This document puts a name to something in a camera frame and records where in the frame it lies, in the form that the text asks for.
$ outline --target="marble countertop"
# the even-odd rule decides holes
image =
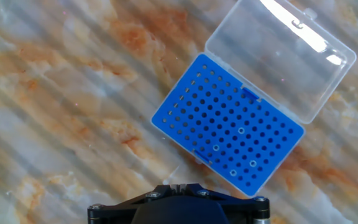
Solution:
[[[0,0],[0,223],[79,223],[158,184],[239,198],[151,124],[235,0]],[[358,1],[297,0],[357,62],[260,195],[272,223],[358,223]]]

